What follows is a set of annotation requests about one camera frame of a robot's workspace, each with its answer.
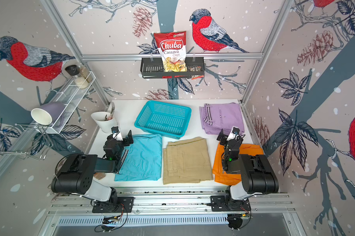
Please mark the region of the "purple pants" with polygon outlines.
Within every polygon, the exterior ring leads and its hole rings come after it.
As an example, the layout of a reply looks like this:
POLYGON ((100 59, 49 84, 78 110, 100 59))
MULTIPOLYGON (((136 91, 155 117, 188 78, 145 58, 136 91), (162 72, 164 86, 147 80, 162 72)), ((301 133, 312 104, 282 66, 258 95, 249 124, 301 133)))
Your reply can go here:
POLYGON ((205 104, 199 107, 203 130, 209 135, 218 135, 221 130, 229 135, 235 126, 239 133, 245 132, 242 113, 237 103, 205 104))

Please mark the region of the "teal pants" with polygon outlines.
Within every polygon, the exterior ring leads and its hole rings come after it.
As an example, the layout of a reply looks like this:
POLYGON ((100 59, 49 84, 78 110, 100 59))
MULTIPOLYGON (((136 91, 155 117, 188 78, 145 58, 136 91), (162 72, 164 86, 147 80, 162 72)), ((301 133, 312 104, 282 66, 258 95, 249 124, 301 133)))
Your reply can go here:
POLYGON ((139 134, 124 150, 125 160, 115 175, 116 182, 157 181, 162 172, 162 136, 139 134))

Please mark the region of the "orange pants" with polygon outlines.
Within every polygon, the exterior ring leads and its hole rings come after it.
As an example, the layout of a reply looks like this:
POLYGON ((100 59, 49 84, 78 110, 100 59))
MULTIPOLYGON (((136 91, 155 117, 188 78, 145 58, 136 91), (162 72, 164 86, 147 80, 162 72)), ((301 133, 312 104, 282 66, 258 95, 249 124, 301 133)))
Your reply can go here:
MULTIPOLYGON (((255 156, 257 154, 264 154, 263 149, 259 145, 242 144, 239 148, 240 154, 248 154, 255 156)), ((222 166, 222 154, 224 154, 224 146, 218 144, 212 173, 214 174, 214 181, 227 186, 236 185, 241 182, 240 174, 227 174, 222 166)))

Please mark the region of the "beige pants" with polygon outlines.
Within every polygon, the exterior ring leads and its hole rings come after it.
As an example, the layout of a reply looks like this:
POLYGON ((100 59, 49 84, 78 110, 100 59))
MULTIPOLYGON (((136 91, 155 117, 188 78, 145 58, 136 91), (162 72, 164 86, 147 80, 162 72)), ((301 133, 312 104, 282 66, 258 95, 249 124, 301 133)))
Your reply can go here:
POLYGON ((212 181, 207 141, 196 137, 169 142, 163 149, 163 184, 212 181))

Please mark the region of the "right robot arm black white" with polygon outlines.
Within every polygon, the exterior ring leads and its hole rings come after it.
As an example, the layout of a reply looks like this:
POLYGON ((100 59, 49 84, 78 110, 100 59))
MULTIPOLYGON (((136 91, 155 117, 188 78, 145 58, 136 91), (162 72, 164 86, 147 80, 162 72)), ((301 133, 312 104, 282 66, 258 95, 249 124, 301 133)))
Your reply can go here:
POLYGON ((237 184, 228 185, 225 202, 246 201, 250 197, 279 191, 277 177, 267 157, 263 154, 252 156, 240 152, 244 135, 240 134, 239 128, 234 126, 228 135, 221 130, 217 140, 222 173, 240 178, 237 184))

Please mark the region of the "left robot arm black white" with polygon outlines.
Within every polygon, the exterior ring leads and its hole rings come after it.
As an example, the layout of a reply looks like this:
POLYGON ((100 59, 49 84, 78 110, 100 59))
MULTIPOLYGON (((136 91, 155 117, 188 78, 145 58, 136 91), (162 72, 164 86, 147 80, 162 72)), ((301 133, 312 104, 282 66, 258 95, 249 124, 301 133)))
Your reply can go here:
POLYGON ((113 127, 112 134, 107 137, 103 146, 105 155, 101 158, 96 154, 65 156, 63 165, 55 169, 52 192, 81 195, 97 202, 116 205, 116 190, 95 181, 94 175, 119 173, 128 152, 125 147, 134 143, 131 131, 124 138, 120 136, 118 127, 113 127))

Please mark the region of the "teal plastic basket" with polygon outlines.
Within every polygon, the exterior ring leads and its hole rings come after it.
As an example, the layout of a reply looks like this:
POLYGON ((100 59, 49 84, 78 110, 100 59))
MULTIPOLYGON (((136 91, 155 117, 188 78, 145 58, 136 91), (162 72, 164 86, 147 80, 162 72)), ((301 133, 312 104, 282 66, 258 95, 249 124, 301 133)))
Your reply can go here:
POLYGON ((150 100, 137 116, 134 126, 147 133, 179 140, 186 133, 191 113, 192 109, 186 106, 150 100))

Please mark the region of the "white utensil holder cup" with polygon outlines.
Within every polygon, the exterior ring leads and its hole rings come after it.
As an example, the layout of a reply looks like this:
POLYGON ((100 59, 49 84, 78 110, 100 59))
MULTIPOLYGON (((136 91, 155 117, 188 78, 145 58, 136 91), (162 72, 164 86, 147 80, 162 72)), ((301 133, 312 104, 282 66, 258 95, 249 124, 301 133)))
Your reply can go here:
POLYGON ((111 133, 111 128, 118 126, 116 119, 111 118, 109 112, 94 112, 91 114, 91 118, 104 133, 111 133))

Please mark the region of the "spice jar on table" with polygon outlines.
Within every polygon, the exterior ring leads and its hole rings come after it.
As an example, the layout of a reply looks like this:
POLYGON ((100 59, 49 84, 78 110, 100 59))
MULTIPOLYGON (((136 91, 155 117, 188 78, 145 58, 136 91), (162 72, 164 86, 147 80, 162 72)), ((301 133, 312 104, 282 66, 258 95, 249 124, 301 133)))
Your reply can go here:
POLYGON ((96 180, 102 180, 106 177, 106 173, 95 173, 93 175, 93 177, 96 179, 96 180))

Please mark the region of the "purple white cup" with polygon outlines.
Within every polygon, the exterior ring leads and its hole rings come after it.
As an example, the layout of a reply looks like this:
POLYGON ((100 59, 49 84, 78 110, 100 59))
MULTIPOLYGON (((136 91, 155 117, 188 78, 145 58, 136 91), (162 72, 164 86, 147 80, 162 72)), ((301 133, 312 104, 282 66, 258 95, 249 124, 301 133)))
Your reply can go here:
POLYGON ((34 108, 31 111, 31 117, 35 122, 41 125, 54 124, 61 116, 66 106, 60 102, 51 102, 34 108))

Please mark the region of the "glass spice bottle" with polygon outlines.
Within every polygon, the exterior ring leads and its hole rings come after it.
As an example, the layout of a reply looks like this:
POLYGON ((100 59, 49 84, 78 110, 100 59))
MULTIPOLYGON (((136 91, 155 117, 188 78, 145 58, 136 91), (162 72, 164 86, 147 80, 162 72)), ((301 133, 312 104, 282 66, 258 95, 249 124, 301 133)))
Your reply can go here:
POLYGON ((92 76, 90 75, 90 71, 88 70, 88 68, 86 66, 84 66, 83 64, 78 65, 78 68, 79 68, 81 76, 83 78, 85 78, 88 83, 91 83, 92 76))

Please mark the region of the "black lid spice jar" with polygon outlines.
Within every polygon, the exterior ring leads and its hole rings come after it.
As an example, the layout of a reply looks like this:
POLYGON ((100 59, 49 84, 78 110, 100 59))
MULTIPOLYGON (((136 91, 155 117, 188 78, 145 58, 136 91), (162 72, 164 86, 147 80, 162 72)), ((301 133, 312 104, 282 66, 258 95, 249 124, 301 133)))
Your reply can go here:
POLYGON ((67 66, 65 71, 73 78, 79 89, 85 89, 89 86, 87 79, 81 75, 77 65, 67 66))

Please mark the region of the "red cassava chips bag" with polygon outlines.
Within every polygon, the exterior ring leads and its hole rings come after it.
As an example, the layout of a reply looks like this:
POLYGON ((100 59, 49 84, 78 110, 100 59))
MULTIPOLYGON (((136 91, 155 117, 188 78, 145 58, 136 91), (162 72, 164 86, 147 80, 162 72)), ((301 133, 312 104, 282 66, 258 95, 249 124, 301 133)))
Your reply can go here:
POLYGON ((156 33, 154 39, 165 72, 186 72, 186 31, 156 33))

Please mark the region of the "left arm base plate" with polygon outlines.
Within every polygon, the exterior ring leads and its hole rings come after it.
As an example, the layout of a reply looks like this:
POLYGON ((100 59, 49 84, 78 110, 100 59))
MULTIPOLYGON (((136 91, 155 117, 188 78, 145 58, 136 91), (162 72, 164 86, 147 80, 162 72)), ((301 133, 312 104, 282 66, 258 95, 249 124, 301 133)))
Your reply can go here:
POLYGON ((134 205, 134 197, 117 197, 113 202, 99 202, 91 200, 93 213, 131 213, 134 205))

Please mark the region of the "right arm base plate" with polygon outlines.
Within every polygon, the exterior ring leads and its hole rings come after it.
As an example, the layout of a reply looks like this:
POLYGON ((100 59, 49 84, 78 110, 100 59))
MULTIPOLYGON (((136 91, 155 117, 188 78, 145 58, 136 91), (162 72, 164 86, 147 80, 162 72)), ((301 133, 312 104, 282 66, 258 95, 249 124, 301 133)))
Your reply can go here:
POLYGON ((210 197, 210 203, 207 206, 211 207, 213 212, 220 211, 251 211, 248 200, 233 200, 231 197, 224 195, 214 195, 210 197))

